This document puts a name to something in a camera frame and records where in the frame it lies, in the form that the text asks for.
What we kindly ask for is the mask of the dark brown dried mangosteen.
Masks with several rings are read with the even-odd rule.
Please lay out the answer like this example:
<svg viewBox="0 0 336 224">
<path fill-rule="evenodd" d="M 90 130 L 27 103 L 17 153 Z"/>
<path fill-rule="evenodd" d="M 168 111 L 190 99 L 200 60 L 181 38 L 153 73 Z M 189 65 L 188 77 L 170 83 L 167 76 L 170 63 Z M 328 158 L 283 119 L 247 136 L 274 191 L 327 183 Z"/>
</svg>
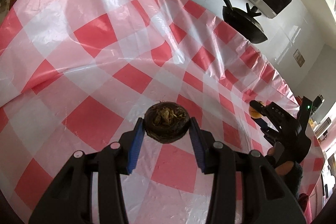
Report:
<svg viewBox="0 0 336 224">
<path fill-rule="evenodd" d="M 159 102 L 148 108 L 144 115 L 147 135 L 162 144 L 181 139 L 190 126 L 187 110 L 175 102 Z"/>
</svg>

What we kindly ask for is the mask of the black wok with lid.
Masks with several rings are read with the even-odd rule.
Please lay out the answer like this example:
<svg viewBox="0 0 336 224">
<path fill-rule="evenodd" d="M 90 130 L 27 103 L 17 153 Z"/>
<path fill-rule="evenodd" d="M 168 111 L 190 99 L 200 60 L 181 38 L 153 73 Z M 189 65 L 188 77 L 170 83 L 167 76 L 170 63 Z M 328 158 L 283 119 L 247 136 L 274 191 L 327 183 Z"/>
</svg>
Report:
<svg viewBox="0 0 336 224">
<path fill-rule="evenodd" d="M 261 16 L 256 6 L 249 6 L 246 3 L 246 11 L 232 6 L 230 0 L 223 0 L 225 5 L 222 8 L 223 20 L 233 29 L 240 33 L 252 44 L 260 44 L 268 40 L 261 24 L 255 19 Z"/>
</svg>

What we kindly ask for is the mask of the small yellow fruit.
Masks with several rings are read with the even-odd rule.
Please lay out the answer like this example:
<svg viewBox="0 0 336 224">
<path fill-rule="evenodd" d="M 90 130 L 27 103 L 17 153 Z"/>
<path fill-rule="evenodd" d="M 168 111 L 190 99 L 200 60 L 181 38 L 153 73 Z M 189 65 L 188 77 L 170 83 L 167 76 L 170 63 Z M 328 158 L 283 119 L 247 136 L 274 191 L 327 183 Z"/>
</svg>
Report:
<svg viewBox="0 0 336 224">
<path fill-rule="evenodd" d="M 263 106 L 265 105 L 264 102 L 262 101 L 253 100 L 252 102 L 258 102 Z M 250 117 L 253 119 L 259 119 L 263 117 L 263 115 L 260 112 L 258 112 L 255 108 L 253 108 L 251 105 L 248 108 L 248 112 L 249 112 Z"/>
</svg>

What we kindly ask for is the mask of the wall power socket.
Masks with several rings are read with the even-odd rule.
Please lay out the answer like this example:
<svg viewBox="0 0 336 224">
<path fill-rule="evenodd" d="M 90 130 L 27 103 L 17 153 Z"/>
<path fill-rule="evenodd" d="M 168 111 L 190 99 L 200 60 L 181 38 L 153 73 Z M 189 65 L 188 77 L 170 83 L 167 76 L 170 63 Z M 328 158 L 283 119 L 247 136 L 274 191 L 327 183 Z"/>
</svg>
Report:
<svg viewBox="0 0 336 224">
<path fill-rule="evenodd" d="M 298 66 L 301 68 L 305 63 L 305 59 L 304 59 L 303 55 L 301 54 L 301 52 L 299 51 L 299 49 L 295 50 L 295 52 L 293 54 L 293 57 L 294 57 L 296 63 L 298 64 Z"/>
</svg>

